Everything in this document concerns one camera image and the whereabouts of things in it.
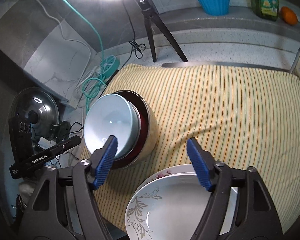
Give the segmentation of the white plate pink flowers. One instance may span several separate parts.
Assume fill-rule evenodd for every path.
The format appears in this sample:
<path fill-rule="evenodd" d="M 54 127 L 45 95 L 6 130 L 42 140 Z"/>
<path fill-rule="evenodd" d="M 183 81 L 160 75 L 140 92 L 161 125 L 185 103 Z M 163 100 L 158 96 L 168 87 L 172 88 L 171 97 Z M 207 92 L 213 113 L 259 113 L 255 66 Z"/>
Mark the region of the white plate pink flowers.
<path fill-rule="evenodd" d="M 148 183 L 150 183 L 154 180 L 157 180 L 159 178 L 170 176 L 173 174 L 187 173 L 187 172 L 194 172 L 194 168 L 193 168 L 192 164 L 177 165 L 177 166 L 165 168 L 165 169 L 158 171 L 157 173 L 151 175 L 145 181 L 143 181 L 140 184 L 139 189 L 142 188 L 143 186 L 147 185 Z"/>

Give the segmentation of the white plate grey leaf pattern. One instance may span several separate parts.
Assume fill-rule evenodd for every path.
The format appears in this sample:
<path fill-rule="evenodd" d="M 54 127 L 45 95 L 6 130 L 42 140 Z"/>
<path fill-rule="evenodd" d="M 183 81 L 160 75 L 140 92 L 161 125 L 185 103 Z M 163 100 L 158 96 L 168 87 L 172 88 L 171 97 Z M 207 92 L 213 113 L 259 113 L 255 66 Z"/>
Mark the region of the white plate grey leaf pattern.
<path fill-rule="evenodd" d="M 151 181 L 127 205 L 127 235 L 130 239 L 190 239 L 210 195 L 193 172 Z"/>

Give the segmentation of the white ceramic bowl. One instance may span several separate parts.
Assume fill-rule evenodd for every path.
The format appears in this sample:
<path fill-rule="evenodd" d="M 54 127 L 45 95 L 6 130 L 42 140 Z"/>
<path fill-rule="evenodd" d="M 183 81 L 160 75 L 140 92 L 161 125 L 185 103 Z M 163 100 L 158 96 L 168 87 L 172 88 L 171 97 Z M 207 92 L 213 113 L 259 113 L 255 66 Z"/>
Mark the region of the white ceramic bowl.
<path fill-rule="evenodd" d="M 84 123 L 84 141 L 90 153 L 117 138 L 115 159 L 130 152 L 139 136 L 140 116 L 132 103 L 119 94 L 100 97 L 89 109 Z"/>

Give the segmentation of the large steel bowl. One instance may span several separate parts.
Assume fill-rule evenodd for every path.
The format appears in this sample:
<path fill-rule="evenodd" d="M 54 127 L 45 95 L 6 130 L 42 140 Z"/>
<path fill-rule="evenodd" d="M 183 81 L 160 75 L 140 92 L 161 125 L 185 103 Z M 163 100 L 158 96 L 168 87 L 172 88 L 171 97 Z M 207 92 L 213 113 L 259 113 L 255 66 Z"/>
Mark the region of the large steel bowl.
<path fill-rule="evenodd" d="M 115 160 L 111 167 L 112 170 L 122 170 L 141 163 L 151 155 L 159 137 L 159 129 L 153 110 L 140 94 L 132 90 L 119 90 L 115 94 L 132 103 L 138 110 L 141 120 L 140 135 L 136 145 L 125 157 Z"/>

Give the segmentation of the small red steel bowl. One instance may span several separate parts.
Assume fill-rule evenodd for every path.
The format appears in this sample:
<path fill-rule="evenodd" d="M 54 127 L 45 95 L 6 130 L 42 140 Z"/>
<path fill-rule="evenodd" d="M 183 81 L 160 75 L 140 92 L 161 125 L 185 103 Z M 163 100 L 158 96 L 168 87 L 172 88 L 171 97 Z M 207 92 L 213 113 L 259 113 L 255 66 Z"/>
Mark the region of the small red steel bowl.
<path fill-rule="evenodd" d="M 126 154 L 123 158 L 116 159 L 113 162 L 111 168 L 113 170 L 118 170 L 136 165 L 138 163 L 141 163 L 142 161 L 145 161 L 148 158 L 150 151 L 146 149 L 146 141 L 149 130 L 149 113 L 146 101 L 137 92 L 134 92 L 132 90 L 119 90 L 115 92 L 115 94 L 119 94 L 120 96 L 124 97 L 128 102 L 132 103 L 140 116 L 140 131 L 135 145 L 130 150 L 130 152 Z"/>

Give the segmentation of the dark green object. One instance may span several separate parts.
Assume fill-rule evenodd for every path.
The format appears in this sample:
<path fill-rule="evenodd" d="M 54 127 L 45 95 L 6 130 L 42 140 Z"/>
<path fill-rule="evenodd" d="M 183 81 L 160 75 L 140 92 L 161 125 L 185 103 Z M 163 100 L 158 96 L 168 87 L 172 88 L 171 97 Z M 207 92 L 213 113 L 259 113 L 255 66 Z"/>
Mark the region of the dark green object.
<path fill-rule="evenodd" d="M 70 122 L 62 121 L 57 125 L 52 124 L 50 126 L 50 132 L 56 140 L 67 139 L 70 133 Z"/>

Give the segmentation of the yellow striped cloth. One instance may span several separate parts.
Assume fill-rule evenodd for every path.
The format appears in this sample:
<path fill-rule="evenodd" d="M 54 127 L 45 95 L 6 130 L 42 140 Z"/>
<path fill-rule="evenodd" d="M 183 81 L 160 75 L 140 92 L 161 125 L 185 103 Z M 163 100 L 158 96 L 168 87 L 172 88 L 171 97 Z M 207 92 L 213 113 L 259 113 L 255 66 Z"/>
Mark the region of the yellow striped cloth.
<path fill-rule="evenodd" d="M 300 216 L 300 80 L 274 70 L 129 64 L 106 93 L 132 90 L 154 112 L 159 137 L 151 155 L 111 171 L 95 192 L 102 216 L 124 229 L 125 211 L 137 187 L 152 174 L 189 163 L 194 137 L 228 166 L 257 168 L 277 209 L 283 231 Z"/>

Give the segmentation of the orange fruit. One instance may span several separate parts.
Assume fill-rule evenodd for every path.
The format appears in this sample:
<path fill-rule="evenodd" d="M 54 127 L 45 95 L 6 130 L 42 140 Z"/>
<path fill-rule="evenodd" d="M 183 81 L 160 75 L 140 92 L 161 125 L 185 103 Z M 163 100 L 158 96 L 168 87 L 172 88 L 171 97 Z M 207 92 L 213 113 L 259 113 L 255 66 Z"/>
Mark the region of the orange fruit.
<path fill-rule="evenodd" d="M 296 25 L 298 23 L 296 13 L 289 7 L 282 7 L 280 9 L 280 16 L 289 25 Z"/>

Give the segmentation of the blue fluted cup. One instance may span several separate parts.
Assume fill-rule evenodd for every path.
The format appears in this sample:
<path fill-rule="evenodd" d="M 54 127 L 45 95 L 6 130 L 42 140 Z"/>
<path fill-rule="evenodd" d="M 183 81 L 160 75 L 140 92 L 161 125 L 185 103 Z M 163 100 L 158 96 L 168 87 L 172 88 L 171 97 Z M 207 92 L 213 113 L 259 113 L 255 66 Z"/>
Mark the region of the blue fluted cup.
<path fill-rule="evenodd" d="M 203 11 L 211 16 L 223 16 L 229 13 L 230 0 L 197 0 Z"/>

